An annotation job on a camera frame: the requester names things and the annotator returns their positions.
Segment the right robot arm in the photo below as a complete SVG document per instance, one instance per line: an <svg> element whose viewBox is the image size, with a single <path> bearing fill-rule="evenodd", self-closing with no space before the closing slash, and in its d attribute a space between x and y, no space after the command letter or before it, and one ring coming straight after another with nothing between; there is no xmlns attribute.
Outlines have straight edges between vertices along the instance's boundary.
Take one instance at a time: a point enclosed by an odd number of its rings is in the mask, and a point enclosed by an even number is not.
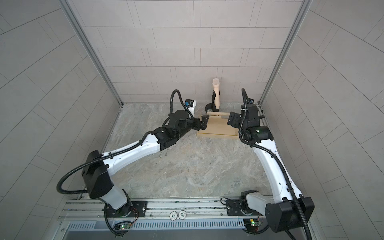
<svg viewBox="0 0 384 240"><path fill-rule="evenodd" d="M242 105L241 113L231 112L227 124L239 130L240 141L251 147L265 170L272 195L264 196L257 191L242 192L240 197L243 212L258 212L263 215L275 233L303 228L311 239L308 221L315 204L304 197L292 181L277 151L274 137L267 126L262 126L256 105Z"/></svg>

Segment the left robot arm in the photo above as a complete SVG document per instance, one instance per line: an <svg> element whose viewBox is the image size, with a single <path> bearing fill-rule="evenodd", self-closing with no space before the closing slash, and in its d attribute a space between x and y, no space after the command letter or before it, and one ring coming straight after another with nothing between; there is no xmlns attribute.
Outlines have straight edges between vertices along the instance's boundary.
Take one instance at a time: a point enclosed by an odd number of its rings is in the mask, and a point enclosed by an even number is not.
<svg viewBox="0 0 384 240"><path fill-rule="evenodd" d="M89 197L107 205L104 210L106 217L139 216L126 191L116 187L111 176L141 158L175 145L190 130L205 130L208 120L208 115L191 118L187 111L177 110L170 114L168 124L145 133L135 143L103 154L91 152L82 170Z"/></svg>

